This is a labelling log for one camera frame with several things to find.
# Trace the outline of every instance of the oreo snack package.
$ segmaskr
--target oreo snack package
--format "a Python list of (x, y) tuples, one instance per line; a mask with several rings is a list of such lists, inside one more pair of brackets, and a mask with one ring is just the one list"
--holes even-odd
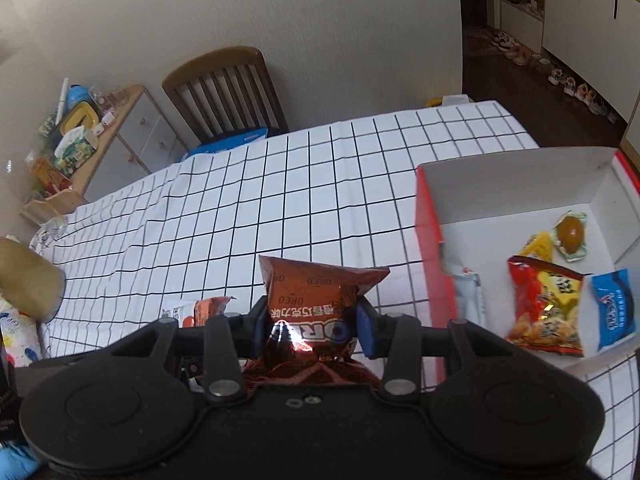
[(593, 276), (591, 287), (600, 311), (600, 350), (636, 331), (634, 298), (626, 269)]

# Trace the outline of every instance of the open cardboard box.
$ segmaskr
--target open cardboard box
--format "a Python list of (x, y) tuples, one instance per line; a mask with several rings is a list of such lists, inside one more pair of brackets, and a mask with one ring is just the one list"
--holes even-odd
[[(444, 327), (456, 317), (454, 287), (443, 264), (454, 256), (480, 276), (487, 328), (506, 336), (515, 318), (507, 259), (532, 234), (550, 230), (569, 209), (587, 213), (588, 253), (583, 260), (567, 263), (554, 250), (554, 262), (583, 274), (626, 267), (640, 306), (640, 183), (615, 148), (539, 148), (466, 156), (422, 164), (417, 179), (416, 233), (434, 326)], [(583, 282), (578, 307), (585, 357), (537, 355), (581, 375), (640, 346), (636, 333), (598, 352), (599, 312), (590, 277)]]

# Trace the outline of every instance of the wooden chair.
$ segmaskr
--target wooden chair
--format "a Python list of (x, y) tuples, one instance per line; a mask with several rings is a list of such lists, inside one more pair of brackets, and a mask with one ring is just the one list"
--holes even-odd
[(264, 57), (252, 46), (192, 59), (171, 72), (162, 88), (202, 143), (257, 126), (289, 131)]

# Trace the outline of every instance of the shoe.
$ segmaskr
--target shoe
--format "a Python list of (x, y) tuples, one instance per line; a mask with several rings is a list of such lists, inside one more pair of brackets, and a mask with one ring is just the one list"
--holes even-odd
[(606, 116), (609, 113), (607, 105), (604, 104), (604, 101), (600, 96), (596, 96), (593, 101), (591, 101), (591, 104), (589, 105), (589, 111), (594, 115)]
[(564, 83), (564, 93), (567, 95), (575, 94), (575, 79), (573, 77), (568, 77), (566, 82)]
[(584, 99), (582, 100), (582, 102), (589, 106), (597, 96), (598, 93), (592, 88), (584, 95)]
[(505, 34), (504, 36), (504, 39), (501, 40), (500, 44), (498, 45), (498, 50), (500, 50), (500, 52), (507, 52), (515, 43), (515, 41), (513, 41), (513, 38), (508, 34)]
[(513, 58), (513, 62), (517, 66), (526, 66), (527, 63), (529, 63), (529, 57), (530, 56), (531, 56), (531, 54), (529, 53), (528, 50), (526, 50), (523, 47), (520, 47), (520, 50), (518, 51), (518, 55)]
[(578, 101), (584, 102), (584, 96), (588, 91), (589, 87), (587, 86), (587, 83), (582, 83), (577, 89), (575, 89), (574, 97), (578, 99)]
[(549, 81), (552, 85), (558, 86), (558, 83), (563, 78), (564, 74), (562, 73), (562, 70), (560, 70), (559, 68), (555, 68), (551, 71), (551, 75), (547, 77), (546, 80)]
[(504, 53), (504, 57), (506, 57), (507, 59), (513, 59), (518, 55), (519, 51), (520, 45), (518, 43), (513, 43), (511, 45), (511, 48)]
[(500, 30), (500, 31), (496, 32), (496, 33), (494, 34), (494, 38), (491, 40), (491, 44), (492, 44), (493, 46), (498, 46), (498, 45), (500, 45), (500, 42), (501, 42), (502, 40), (504, 40), (504, 37), (505, 37), (505, 33), (504, 33), (503, 31), (501, 31), (501, 30)]
[(609, 115), (607, 116), (607, 119), (609, 120), (609, 122), (611, 124), (616, 124), (619, 118), (620, 116), (618, 115), (618, 113), (612, 108), (611, 111), (609, 112)]

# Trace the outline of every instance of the white checkered tablecloth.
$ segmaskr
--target white checkered tablecloth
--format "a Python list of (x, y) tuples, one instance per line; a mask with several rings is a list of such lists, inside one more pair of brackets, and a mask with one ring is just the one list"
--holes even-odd
[[(264, 294), (259, 253), (389, 266), (369, 301), (429, 325), (415, 167), (536, 147), (505, 108), (482, 102), (319, 126), (174, 164), (78, 208), (62, 236), (34, 243), (66, 273), (62, 306), (43, 330), (47, 351), (100, 348), (180, 299), (234, 296), (227, 309), (248, 312)], [(382, 373), (383, 360), (356, 358)], [(592, 465), (604, 478), (628, 479), (640, 414), (635, 356), (585, 380), (607, 409)], [(434, 385), (427, 358), (423, 381)]]

